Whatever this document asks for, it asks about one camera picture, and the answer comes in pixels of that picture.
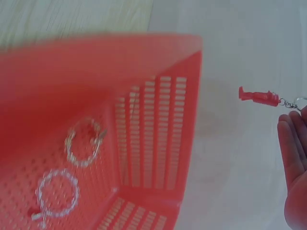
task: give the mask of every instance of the hand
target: hand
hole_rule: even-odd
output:
[[[307,229],[307,107],[301,115],[292,111],[279,117],[278,138],[282,152],[288,196],[284,205],[287,224]]]

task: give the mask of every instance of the red plastic clip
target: red plastic clip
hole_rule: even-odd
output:
[[[253,100],[253,102],[256,103],[267,104],[275,107],[281,102],[279,96],[273,92],[244,92],[242,86],[239,88],[239,99],[242,101]]]

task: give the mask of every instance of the red plastic basket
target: red plastic basket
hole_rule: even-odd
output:
[[[1,54],[0,229],[173,229],[201,51],[200,37],[151,34]]]

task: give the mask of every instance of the finger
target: finger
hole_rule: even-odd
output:
[[[292,111],[290,113],[290,117],[294,124],[298,139],[301,142],[305,156],[307,156],[306,155],[307,154],[307,127],[306,127],[306,124],[303,118],[301,117],[301,115],[296,111]]]
[[[301,115],[302,115],[302,118],[303,118],[305,124],[307,125],[307,106],[304,109],[302,109]]]
[[[284,174],[289,191],[293,181],[302,175],[305,170],[299,157],[289,124],[286,121],[279,121],[277,130],[283,158]]]
[[[302,144],[297,136],[297,133],[296,133],[296,129],[295,129],[295,126],[293,124],[293,121],[291,119],[290,116],[288,115],[281,115],[279,117],[279,121],[285,121],[288,123],[290,129],[291,129],[291,132],[292,132],[292,135],[293,135],[293,138],[294,138],[294,141],[295,141],[295,144],[296,144],[296,148],[297,148],[297,151],[298,151],[298,154],[300,156],[300,159],[306,159],[306,155],[305,155],[305,152],[304,152],[304,149],[302,147]]]

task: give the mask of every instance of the wooden floor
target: wooden floor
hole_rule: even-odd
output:
[[[146,31],[153,0],[1,0],[0,47],[70,35]]]

